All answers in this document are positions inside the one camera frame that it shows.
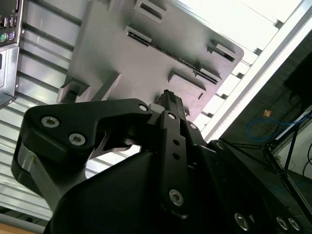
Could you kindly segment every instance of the gray bracket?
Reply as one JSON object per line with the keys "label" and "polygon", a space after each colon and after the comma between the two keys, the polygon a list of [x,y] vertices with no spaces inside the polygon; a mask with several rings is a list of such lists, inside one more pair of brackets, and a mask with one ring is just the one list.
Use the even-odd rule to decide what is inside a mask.
{"label": "gray bracket", "polygon": [[68,79],[59,89],[57,102],[84,102],[89,99],[91,87],[74,78]]}
{"label": "gray bracket", "polygon": [[121,79],[122,74],[118,76],[110,77],[103,86],[99,89],[99,91],[93,96],[91,101],[105,101],[108,99],[111,92],[116,88],[119,80]]}

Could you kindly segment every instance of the blue cable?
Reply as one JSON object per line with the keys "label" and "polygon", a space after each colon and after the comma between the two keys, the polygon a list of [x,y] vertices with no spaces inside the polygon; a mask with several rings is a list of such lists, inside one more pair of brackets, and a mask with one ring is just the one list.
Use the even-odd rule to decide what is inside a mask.
{"label": "blue cable", "polygon": [[[246,132],[247,132],[247,135],[248,137],[251,139],[251,140],[255,140],[255,141],[265,141],[265,140],[269,140],[271,138],[273,138],[274,136],[278,136],[281,132],[283,132],[285,130],[285,128],[287,128],[289,125],[293,125],[293,124],[297,124],[297,123],[302,123],[303,121],[305,121],[306,119],[310,118],[311,116],[304,116],[301,120],[297,121],[297,122],[289,122],[289,123],[285,123],[285,122],[279,122],[279,121],[276,121],[276,120],[273,120],[273,119],[267,119],[267,118],[259,118],[259,119],[255,119],[251,122],[248,123],[247,127],[246,127]],[[250,134],[250,127],[253,126],[254,124],[256,123],[259,123],[259,122],[270,122],[270,123],[274,123],[274,124],[278,124],[278,125],[284,125],[285,127],[282,128],[281,130],[279,130],[277,133],[273,134],[273,135],[270,135],[270,136],[267,136],[267,137],[264,137],[264,138],[255,138],[253,137],[251,134]]]}
{"label": "blue cable", "polygon": [[[302,181],[300,183],[297,183],[296,186],[299,187],[305,183],[308,183],[308,182],[312,182],[312,180],[306,180],[306,181]],[[287,189],[286,188],[278,188],[278,189],[270,189],[271,191],[274,191],[274,192],[284,192],[286,191]]]}

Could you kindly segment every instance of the orange tag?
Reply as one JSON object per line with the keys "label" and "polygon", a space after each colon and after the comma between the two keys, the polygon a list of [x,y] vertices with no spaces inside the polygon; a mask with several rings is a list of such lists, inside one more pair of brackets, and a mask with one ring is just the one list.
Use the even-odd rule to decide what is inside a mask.
{"label": "orange tag", "polygon": [[270,117],[271,114],[272,114],[272,111],[265,110],[264,113],[263,113],[263,117]]}

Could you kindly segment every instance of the green ps/2 port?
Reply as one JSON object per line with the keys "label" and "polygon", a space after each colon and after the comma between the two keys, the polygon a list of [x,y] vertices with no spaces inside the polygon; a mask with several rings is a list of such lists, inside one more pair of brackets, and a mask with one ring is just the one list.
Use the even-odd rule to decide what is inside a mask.
{"label": "green ps/2 port", "polygon": [[0,42],[5,42],[8,39],[8,34],[7,33],[3,33],[0,36]]}

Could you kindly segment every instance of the gray plastic part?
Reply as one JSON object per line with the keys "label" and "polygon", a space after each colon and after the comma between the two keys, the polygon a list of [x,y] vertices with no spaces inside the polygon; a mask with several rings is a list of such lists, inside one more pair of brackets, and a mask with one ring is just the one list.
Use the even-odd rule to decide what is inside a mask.
{"label": "gray plastic part", "polygon": [[59,89],[58,103],[84,102],[89,100],[91,87],[74,78],[68,79]]}
{"label": "gray plastic part", "polygon": [[135,30],[135,29],[133,29],[133,28],[131,28],[131,27],[129,27],[129,26],[126,26],[125,32],[126,32],[127,35],[129,35],[129,33],[133,33],[133,34],[135,34],[136,36],[138,36],[138,37],[144,39],[144,40],[147,41],[148,43],[151,43],[151,42],[152,42],[152,39],[151,39],[151,38],[149,38],[149,37],[143,35],[142,33],[138,32],[137,30]]}
{"label": "gray plastic part", "polygon": [[17,44],[4,46],[0,50],[0,109],[15,100],[19,50]]}
{"label": "gray plastic part", "polygon": [[110,77],[94,95],[91,101],[105,101],[108,99],[110,93],[116,88],[122,74]]}
{"label": "gray plastic part", "polygon": [[[119,13],[109,12],[108,4],[89,1],[67,75],[91,86],[93,97],[114,74],[122,74],[109,99],[137,98],[149,105],[166,89],[178,92],[168,82],[176,72],[206,90],[200,100],[182,98],[190,113],[187,119],[194,121],[240,62],[243,50],[171,1],[153,3],[166,11],[161,23],[136,10],[135,1],[125,0]],[[225,64],[207,53],[208,47],[215,47],[212,41],[231,50],[237,59]],[[204,74],[195,76],[194,70],[202,67],[218,80],[213,83]]]}
{"label": "gray plastic part", "polygon": [[221,79],[219,74],[217,74],[216,72],[213,72],[213,71],[208,71],[208,69],[206,67],[201,66],[200,67],[200,71],[202,73],[204,73],[205,75],[213,78],[213,79],[216,79],[216,80],[220,80]]}
{"label": "gray plastic part", "polygon": [[237,54],[216,41],[213,41],[212,44],[215,45],[215,47],[208,48],[208,52],[215,56],[216,59],[220,59],[225,63],[232,63],[238,58]]}
{"label": "gray plastic part", "polygon": [[151,103],[149,105],[150,109],[157,112],[158,114],[161,114],[163,111],[165,111],[166,109],[163,106],[160,106],[158,104],[155,103]]}
{"label": "gray plastic part", "polygon": [[172,85],[172,91],[182,100],[202,100],[207,93],[202,82],[193,83],[177,73],[173,73],[169,77],[169,84]]}
{"label": "gray plastic part", "polygon": [[107,10],[109,12],[119,13],[124,0],[111,0]]}
{"label": "gray plastic part", "polygon": [[151,18],[157,23],[161,23],[166,11],[148,0],[137,0],[135,9]]}

